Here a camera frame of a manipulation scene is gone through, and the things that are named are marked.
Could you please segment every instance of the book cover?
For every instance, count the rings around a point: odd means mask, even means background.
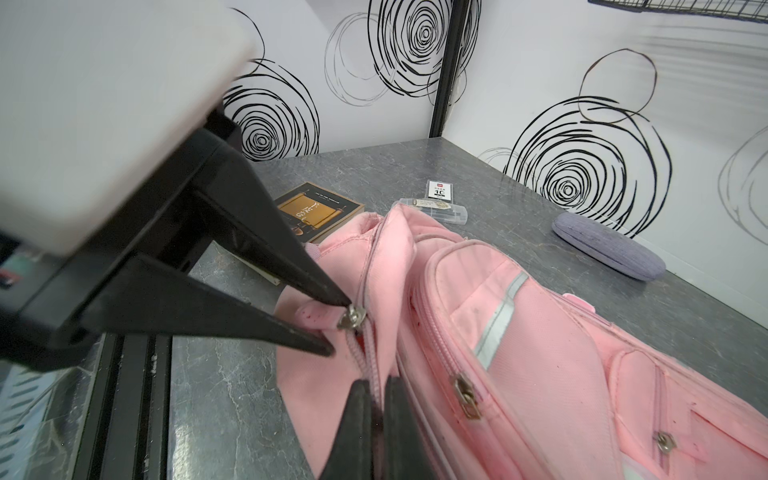
[[[299,240],[313,243],[320,242],[365,207],[311,182],[281,195],[275,203]]]

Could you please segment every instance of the marble surface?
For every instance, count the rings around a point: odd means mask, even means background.
[[[451,182],[469,213],[451,230],[495,245],[544,286],[579,295],[768,415],[768,330],[671,273],[643,283],[579,252],[550,228],[562,210],[444,139],[253,168],[274,197],[311,180],[380,213],[423,196],[427,180]],[[264,310],[280,290],[215,245],[191,275]],[[311,478],[276,390],[271,346],[177,337],[171,382],[173,478]]]

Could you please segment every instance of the metal shelf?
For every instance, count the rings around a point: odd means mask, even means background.
[[[681,13],[768,23],[768,0],[588,0],[633,12]]]

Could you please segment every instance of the pink fabric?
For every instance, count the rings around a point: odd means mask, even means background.
[[[625,467],[660,480],[768,478],[761,414],[576,296],[528,278],[510,299],[523,269],[486,243],[398,204],[359,215],[314,253],[368,310],[356,338],[336,329],[342,307],[290,288],[276,307],[336,347],[330,359],[277,350],[278,386],[315,476],[352,382],[367,378],[385,408],[386,378],[400,375],[441,478],[613,479]],[[486,371],[474,349],[503,306],[511,317]],[[462,409],[457,378],[479,419]],[[658,431],[677,440],[668,455]]]
[[[309,255],[312,260],[317,261],[320,258],[320,247],[314,243],[305,243],[304,250],[306,250],[307,255]]]

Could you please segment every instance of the zipper pull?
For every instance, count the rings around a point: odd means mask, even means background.
[[[349,305],[346,307],[346,312],[341,315],[339,323],[336,324],[336,328],[345,330],[357,330],[362,322],[366,319],[366,309],[357,305]]]
[[[672,435],[666,432],[656,432],[656,445],[658,445],[661,453],[669,455],[672,449],[677,447],[677,443],[674,441]]]
[[[454,377],[453,389],[458,397],[459,405],[464,410],[464,415],[470,420],[479,420],[482,415],[480,415],[478,401],[475,398],[475,387],[472,386],[463,372]]]

